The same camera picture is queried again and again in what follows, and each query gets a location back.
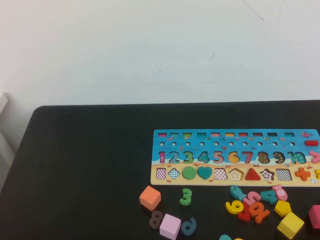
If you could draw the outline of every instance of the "pink cube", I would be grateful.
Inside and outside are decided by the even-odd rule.
[[[309,210],[309,218],[314,229],[320,229],[320,205],[313,205]]]
[[[180,230],[181,220],[175,216],[165,214],[160,225],[160,235],[175,240]]]

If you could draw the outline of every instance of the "checkered pattern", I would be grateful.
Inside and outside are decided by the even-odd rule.
[[[275,172],[279,181],[292,181],[289,169],[276,169]]]
[[[214,180],[228,180],[226,170],[224,168],[216,168],[214,170]]]
[[[156,179],[166,179],[166,169],[165,168],[157,168],[155,178]]]
[[[172,177],[172,179],[176,179],[180,175],[180,172],[178,172],[177,169],[172,168],[172,170],[168,172],[168,175]]]

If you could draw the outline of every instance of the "white wall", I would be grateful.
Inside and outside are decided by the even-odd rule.
[[[0,130],[16,150],[42,105],[320,99],[319,11],[319,0],[0,0]]]

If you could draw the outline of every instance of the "green circle piece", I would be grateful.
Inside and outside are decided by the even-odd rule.
[[[197,171],[192,166],[186,166],[182,171],[182,176],[187,180],[194,179],[196,175]]]

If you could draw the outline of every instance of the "shape puzzle board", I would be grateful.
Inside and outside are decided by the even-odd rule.
[[[155,130],[151,184],[319,187],[319,142],[315,129]]]

